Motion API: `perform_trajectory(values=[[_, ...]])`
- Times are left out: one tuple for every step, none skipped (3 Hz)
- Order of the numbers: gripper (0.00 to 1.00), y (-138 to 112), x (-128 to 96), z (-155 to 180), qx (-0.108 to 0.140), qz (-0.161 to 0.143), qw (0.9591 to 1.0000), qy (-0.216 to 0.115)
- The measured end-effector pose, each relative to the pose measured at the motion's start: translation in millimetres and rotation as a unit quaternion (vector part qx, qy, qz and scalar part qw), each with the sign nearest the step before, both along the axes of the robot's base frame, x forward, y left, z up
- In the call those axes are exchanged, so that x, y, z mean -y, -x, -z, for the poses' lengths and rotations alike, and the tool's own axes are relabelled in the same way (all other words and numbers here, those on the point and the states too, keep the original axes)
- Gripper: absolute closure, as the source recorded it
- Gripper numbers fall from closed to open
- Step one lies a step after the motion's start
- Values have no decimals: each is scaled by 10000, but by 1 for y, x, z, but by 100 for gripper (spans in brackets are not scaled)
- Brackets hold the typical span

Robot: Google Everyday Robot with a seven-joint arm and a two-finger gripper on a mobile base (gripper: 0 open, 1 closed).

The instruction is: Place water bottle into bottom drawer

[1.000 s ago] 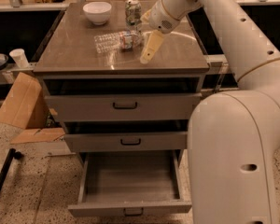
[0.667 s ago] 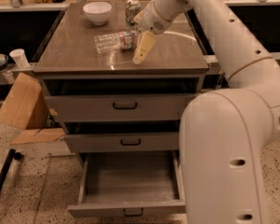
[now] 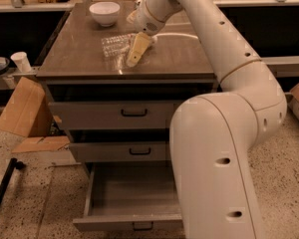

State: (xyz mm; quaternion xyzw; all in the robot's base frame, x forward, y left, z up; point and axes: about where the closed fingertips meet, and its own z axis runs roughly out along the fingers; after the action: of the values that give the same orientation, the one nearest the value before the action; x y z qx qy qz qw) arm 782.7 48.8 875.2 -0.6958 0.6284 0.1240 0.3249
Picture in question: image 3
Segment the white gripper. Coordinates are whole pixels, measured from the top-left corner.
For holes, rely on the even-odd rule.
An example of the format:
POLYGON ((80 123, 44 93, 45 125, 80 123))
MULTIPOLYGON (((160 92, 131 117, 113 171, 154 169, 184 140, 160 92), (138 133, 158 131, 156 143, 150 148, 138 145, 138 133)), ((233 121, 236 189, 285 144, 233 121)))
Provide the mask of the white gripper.
POLYGON ((155 0, 143 0, 137 11, 127 17, 127 22, 135 23, 137 34, 132 34, 127 66, 134 67, 152 44, 152 37, 165 25, 163 4, 155 0))

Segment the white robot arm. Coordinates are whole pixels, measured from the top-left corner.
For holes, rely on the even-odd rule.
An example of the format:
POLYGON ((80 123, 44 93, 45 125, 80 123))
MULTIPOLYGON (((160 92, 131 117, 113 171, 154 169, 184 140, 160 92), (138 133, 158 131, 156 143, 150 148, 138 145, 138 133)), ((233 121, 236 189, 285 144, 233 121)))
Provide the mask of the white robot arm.
POLYGON ((212 0, 143 0, 137 31, 184 11, 221 86, 174 112, 173 176, 186 239, 265 239, 247 152, 279 129, 287 102, 275 77, 212 0))

